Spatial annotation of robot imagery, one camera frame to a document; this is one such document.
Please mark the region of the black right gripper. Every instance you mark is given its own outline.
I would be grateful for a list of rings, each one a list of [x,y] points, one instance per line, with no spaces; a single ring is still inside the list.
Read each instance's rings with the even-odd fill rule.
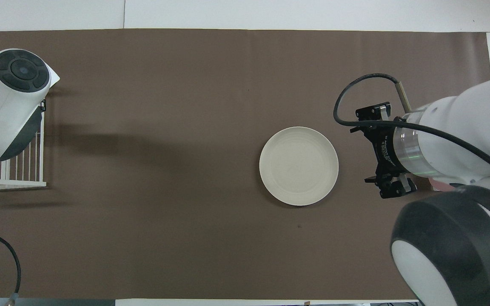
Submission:
[[[358,121],[387,121],[391,114],[391,104],[389,102],[379,103],[369,107],[362,107],[355,110]],[[395,127],[373,126],[373,127],[353,127],[351,132],[371,131],[373,139],[374,153],[377,159],[376,176],[365,179],[365,183],[375,184],[379,188],[379,195],[382,199],[398,198],[417,191],[417,186],[406,176],[400,176],[401,163],[396,157],[393,146],[393,136]]]

